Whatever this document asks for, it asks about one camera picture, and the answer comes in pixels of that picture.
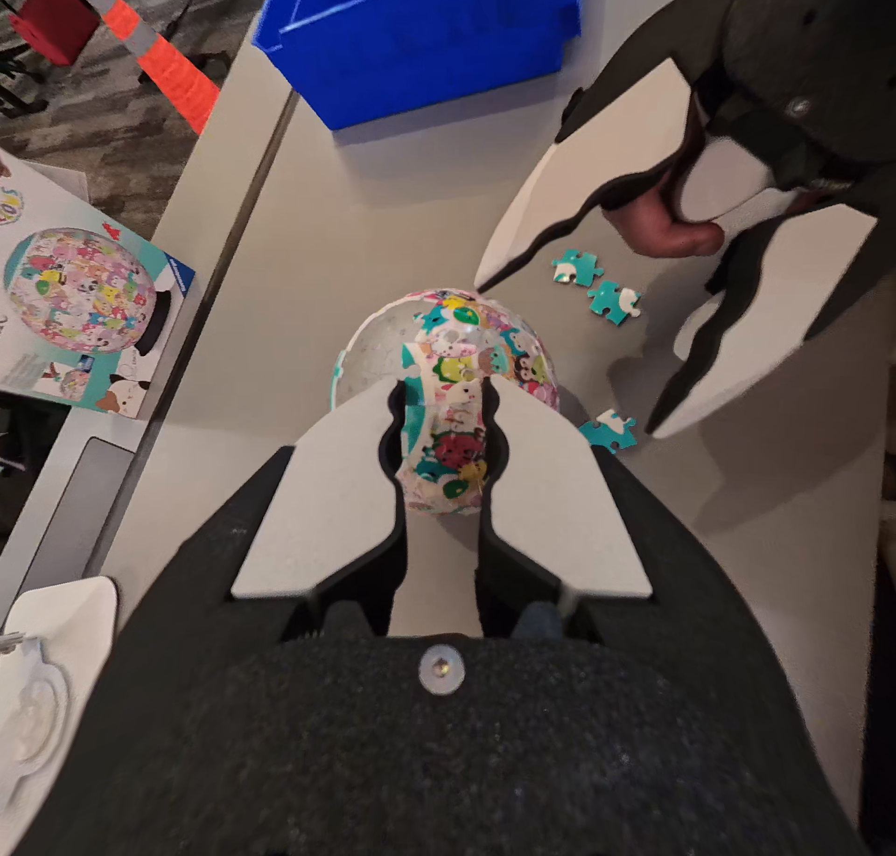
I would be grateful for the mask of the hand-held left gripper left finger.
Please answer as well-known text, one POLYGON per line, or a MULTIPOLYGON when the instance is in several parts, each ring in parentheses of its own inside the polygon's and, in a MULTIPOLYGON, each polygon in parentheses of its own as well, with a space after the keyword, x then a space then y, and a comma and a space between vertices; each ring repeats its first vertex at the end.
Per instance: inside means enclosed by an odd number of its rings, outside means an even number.
POLYGON ((322 628, 334 604, 355 603, 388 634, 408 570, 400 433, 405 385, 383 379, 330 411, 295 443, 230 593, 292 599, 322 628))

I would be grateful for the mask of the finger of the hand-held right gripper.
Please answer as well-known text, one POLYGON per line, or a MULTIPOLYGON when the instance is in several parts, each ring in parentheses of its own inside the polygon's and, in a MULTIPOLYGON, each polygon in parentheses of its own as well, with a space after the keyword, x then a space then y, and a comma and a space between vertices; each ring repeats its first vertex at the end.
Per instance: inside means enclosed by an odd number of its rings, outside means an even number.
POLYGON ((659 183, 682 154, 692 84, 666 57, 573 131, 559 136, 524 181, 480 259, 488 292, 570 235, 596 208, 616 208, 659 183))
POLYGON ((739 235, 714 311, 645 425, 668 438, 737 400, 804 343, 877 219, 834 204, 739 235))

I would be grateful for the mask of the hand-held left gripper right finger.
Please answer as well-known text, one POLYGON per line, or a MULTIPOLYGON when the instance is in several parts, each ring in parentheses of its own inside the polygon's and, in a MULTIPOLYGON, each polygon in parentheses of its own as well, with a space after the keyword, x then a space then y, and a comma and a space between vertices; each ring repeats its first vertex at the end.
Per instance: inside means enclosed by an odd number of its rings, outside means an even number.
POLYGON ((647 601, 644 564, 582 433, 505 377, 482 385, 487 481, 476 604, 487 638, 507 638, 533 604, 562 625, 582 603, 647 601))

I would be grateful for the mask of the teal puzzle piece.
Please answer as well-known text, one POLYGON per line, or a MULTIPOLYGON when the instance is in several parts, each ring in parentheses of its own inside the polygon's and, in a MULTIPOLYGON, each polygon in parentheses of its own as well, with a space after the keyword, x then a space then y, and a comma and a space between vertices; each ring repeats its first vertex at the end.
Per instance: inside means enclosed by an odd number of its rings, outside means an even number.
POLYGON ((611 408, 580 425, 578 431, 590 446, 603 447, 611 454, 616 454, 619 450, 637 445, 633 432, 636 425, 635 418, 621 416, 611 408))
POLYGON ((602 282, 598 288, 588 290, 587 296, 590 312, 615 326, 641 315, 638 306, 643 294, 618 283, 602 282))
POLYGON ((595 254, 574 248, 565 250, 560 257, 553 259, 552 267, 553 282, 562 285, 589 288, 605 274, 595 254))

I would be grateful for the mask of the colourful puzzle ball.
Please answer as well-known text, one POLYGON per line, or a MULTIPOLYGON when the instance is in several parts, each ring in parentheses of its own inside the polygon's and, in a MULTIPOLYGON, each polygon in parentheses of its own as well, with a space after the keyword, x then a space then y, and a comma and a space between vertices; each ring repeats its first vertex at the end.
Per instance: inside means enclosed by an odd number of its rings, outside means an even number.
POLYGON ((409 509, 479 512, 487 434, 482 381, 498 376, 554 411, 554 364, 533 328, 473 292, 413 292, 370 315, 335 362, 330 409, 382 379, 405 384, 397 478, 409 509))

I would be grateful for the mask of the teal puzzle box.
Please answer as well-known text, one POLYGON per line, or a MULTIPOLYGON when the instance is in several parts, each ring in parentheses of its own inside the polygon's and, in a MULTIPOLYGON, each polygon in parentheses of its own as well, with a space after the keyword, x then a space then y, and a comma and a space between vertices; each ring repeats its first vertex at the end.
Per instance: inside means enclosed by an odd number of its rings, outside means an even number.
POLYGON ((1 391, 137 419, 192 268, 2 151, 1 391))

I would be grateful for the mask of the person's right hand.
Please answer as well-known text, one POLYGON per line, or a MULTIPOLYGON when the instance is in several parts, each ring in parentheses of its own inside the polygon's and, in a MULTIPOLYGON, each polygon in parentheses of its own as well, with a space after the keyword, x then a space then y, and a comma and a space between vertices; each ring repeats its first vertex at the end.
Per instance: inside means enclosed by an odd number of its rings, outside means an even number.
POLYGON ((652 258, 707 257, 725 242, 724 230, 713 222, 678 221, 665 201, 667 172, 659 182, 618 209, 603 209, 603 217, 636 254, 652 258))

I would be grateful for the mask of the blue plastic bin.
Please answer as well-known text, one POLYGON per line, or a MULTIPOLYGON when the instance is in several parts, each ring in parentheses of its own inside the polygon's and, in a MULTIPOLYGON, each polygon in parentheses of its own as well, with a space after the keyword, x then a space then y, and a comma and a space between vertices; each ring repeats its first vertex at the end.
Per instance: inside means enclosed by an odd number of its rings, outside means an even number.
POLYGON ((556 73, 581 0, 265 0, 253 34, 331 131, 556 73))

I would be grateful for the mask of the grey closed laptop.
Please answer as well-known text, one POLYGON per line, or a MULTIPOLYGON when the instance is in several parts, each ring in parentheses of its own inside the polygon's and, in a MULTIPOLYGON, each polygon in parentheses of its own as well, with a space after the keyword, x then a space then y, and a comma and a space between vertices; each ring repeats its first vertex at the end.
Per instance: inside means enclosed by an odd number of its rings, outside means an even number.
POLYGON ((132 461, 130 449, 96 437, 87 440, 31 555, 18 595, 87 575, 132 461))

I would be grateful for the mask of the clear plastic packaging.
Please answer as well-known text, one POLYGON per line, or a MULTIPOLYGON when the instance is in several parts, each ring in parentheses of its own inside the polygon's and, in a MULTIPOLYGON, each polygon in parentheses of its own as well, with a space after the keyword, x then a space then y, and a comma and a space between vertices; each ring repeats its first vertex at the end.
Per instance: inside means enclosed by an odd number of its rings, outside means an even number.
POLYGON ((69 706, 63 671, 46 658, 43 639, 2 637, 1 809, 20 783, 40 772, 59 747, 69 706))

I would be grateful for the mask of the orange grey striped barrier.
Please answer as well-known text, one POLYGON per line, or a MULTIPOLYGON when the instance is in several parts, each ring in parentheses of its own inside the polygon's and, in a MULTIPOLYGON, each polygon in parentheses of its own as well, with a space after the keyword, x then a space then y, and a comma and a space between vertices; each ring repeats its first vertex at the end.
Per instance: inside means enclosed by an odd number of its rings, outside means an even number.
POLYGON ((85 0, 137 60, 198 135, 214 110, 219 87, 124 0, 85 0))

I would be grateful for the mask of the red box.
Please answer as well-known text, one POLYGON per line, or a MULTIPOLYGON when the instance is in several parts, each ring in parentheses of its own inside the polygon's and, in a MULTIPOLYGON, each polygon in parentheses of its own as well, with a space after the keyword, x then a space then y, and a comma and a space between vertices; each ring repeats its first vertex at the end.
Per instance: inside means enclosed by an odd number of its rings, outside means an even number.
POLYGON ((24 0, 8 19, 34 52, 57 67, 77 62, 100 23, 84 0, 24 0))

